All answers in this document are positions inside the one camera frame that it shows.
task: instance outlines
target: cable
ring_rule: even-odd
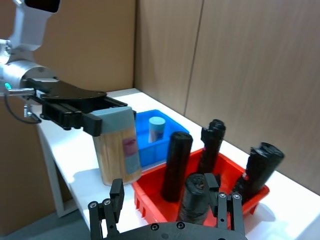
[[[41,120],[37,117],[37,115],[35,115],[34,113],[32,113],[31,117],[35,119],[35,121],[26,121],[21,119],[20,117],[18,117],[11,109],[9,102],[8,102],[8,96],[5,94],[4,95],[4,105],[6,107],[6,109],[8,110],[8,112],[18,121],[24,123],[24,124],[39,124],[41,123]]]

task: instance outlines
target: cylindrical container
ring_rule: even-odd
[[[205,175],[202,173],[192,173],[185,180],[177,221],[200,225],[204,223],[209,209],[204,178]]]
[[[102,119],[101,135],[94,137],[102,181],[111,185],[114,179],[124,184],[141,176],[135,118],[131,107],[115,107],[92,112]]]
[[[161,140],[164,137],[166,120],[159,116],[149,119],[149,143]]]
[[[197,168],[198,173],[205,174],[213,171],[225,132],[224,122],[218,119],[210,122],[209,129],[202,128],[201,140],[204,143],[204,148]]]
[[[259,148],[252,147],[245,173],[235,183],[233,192],[240,193],[244,202],[251,199],[265,185],[284,157],[282,151],[266,142],[262,142]]]
[[[170,136],[161,189],[161,196],[168,202],[178,202],[180,199],[192,142],[192,136],[186,132],[176,131]]]

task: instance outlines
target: wooden toothpick container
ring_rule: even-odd
[[[101,135],[93,137],[96,157],[105,185],[121,178],[124,184],[141,176],[135,118],[131,107],[115,107],[92,112],[102,119]]]

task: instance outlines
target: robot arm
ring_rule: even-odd
[[[13,0],[16,4],[14,31],[9,40],[0,40],[0,80],[5,86],[4,101],[19,96],[42,105],[41,118],[53,121],[65,130],[83,130],[96,137],[101,134],[102,120],[92,111],[124,107],[127,104],[107,97],[102,91],[80,89],[61,81],[48,67],[35,63],[33,51],[43,41],[47,19],[56,13],[60,0]],[[39,123],[27,103],[25,117]]]

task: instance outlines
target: black cylinder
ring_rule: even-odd
[[[161,189],[161,196],[168,202],[178,202],[180,199],[192,142],[192,136],[186,132],[176,131],[170,136]]]
[[[214,119],[209,124],[209,129],[202,128],[201,140],[204,143],[198,173],[211,173],[214,170],[221,143],[224,139],[226,126],[223,121]]]
[[[251,199],[263,188],[284,157],[282,151],[266,142],[258,148],[252,147],[245,173],[237,180],[233,192],[240,193],[244,202]]]
[[[192,173],[185,180],[183,199],[177,221],[202,225],[207,217],[209,203],[204,190],[202,173]]]

